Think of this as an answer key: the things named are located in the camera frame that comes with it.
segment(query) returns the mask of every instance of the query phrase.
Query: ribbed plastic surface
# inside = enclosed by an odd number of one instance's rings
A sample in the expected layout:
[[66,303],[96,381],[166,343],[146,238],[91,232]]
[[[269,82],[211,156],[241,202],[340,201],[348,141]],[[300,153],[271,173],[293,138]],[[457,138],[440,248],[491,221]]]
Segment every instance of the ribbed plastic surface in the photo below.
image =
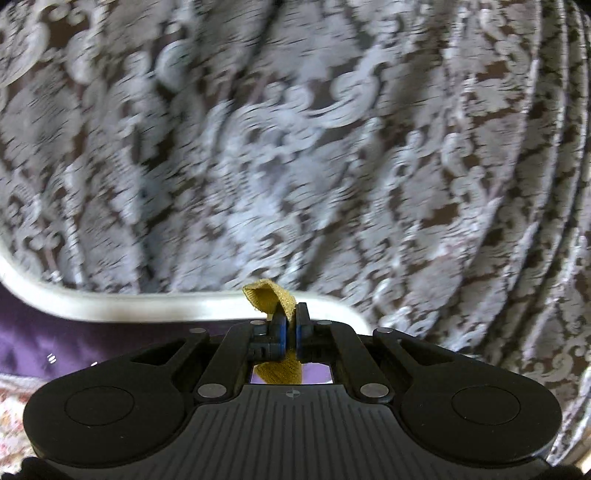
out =
[[58,468],[77,480],[528,480],[547,466],[455,465],[410,440],[387,407],[357,402],[342,385],[246,385],[235,400],[199,407],[149,458]]

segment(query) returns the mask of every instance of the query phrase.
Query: crosshair marking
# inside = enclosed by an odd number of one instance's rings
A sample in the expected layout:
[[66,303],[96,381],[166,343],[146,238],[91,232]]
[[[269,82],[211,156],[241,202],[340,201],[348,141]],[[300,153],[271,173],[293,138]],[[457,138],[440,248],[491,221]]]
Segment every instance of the crosshair marking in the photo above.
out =
[[299,390],[288,390],[286,395],[293,400],[294,398],[299,397],[301,392]]

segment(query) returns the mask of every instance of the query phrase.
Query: pink floral pattern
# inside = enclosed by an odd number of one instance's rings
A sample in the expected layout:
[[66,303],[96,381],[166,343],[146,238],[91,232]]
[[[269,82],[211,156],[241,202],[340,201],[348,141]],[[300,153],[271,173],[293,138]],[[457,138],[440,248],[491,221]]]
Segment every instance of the pink floral pattern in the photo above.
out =
[[18,472],[22,459],[34,455],[22,426],[22,412],[43,384],[36,378],[0,374],[0,473]]

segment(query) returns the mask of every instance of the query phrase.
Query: white metal frame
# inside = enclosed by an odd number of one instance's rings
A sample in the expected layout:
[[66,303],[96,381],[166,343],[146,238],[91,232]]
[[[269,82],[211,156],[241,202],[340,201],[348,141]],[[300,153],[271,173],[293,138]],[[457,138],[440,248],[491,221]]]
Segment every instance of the white metal frame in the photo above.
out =
[[[31,276],[15,262],[0,238],[0,281],[24,303],[50,315],[83,322],[169,323],[256,319],[255,310],[241,291],[181,294],[116,294],[72,290]],[[315,319],[348,323],[360,335],[371,335],[368,322],[334,297],[293,292],[308,304]]]

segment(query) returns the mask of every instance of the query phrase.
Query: purple fabric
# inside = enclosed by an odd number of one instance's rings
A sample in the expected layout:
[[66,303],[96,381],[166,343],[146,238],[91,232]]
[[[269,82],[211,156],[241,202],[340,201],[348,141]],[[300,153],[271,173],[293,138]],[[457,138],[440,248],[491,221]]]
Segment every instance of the purple fabric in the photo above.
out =
[[[184,336],[195,326],[207,328],[211,335],[221,335],[235,323],[74,322],[39,312],[0,284],[0,372],[53,380],[94,362]],[[328,367],[304,366],[305,384],[328,381]]]

